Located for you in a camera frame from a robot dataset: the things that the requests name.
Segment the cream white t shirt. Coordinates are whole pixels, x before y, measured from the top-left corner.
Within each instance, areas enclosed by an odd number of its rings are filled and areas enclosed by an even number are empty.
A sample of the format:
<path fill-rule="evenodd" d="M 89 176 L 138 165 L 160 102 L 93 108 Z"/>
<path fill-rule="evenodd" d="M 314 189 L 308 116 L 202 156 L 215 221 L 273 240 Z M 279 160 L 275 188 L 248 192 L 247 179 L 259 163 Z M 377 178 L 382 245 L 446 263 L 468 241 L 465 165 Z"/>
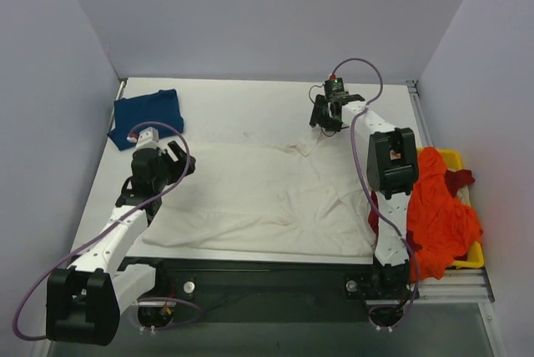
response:
<path fill-rule="evenodd" d="M 194 143 L 195 171 L 164 197 L 146 244 L 368 257 L 376 236 L 347 133 L 285 146 Z"/>

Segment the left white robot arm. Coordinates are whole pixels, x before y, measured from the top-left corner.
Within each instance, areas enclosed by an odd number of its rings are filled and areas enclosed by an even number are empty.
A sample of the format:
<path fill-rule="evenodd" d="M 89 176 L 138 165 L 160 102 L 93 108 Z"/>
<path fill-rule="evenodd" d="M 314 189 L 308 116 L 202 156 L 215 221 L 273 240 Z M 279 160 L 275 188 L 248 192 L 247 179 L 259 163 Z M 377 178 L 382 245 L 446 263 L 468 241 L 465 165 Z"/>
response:
<path fill-rule="evenodd" d="M 46 337 L 105 346 L 117 333 L 121 315 L 141 294 L 163 298 L 169 280 L 155 268 L 119 267 L 135 240 L 149 227 L 164 195 L 195 170 L 186 142 L 161 148 L 151 140 L 136 147 L 131 174 L 123 182 L 102 231 L 68 256 L 47 280 Z"/>

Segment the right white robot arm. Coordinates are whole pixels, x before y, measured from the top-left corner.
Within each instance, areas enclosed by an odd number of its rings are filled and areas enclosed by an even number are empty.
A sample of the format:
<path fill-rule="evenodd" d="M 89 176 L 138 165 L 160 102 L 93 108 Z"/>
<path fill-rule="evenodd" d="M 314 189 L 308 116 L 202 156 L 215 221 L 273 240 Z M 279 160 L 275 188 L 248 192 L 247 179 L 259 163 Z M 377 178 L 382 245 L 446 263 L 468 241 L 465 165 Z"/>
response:
<path fill-rule="evenodd" d="M 328 133 L 350 131 L 358 178 L 378 202 L 374 257 L 383 269 L 371 274 L 370 289 L 388 297 L 400 286 L 393 269 L 409 267 L 405 241 L 408 202 L 419 173 L 416 137 L 411 128 L 395 126 L 371 111 L 363 97 L 345 90 L 342 78 L 330 75 L 322 88 L 313 101 L 310 126 Z"/>

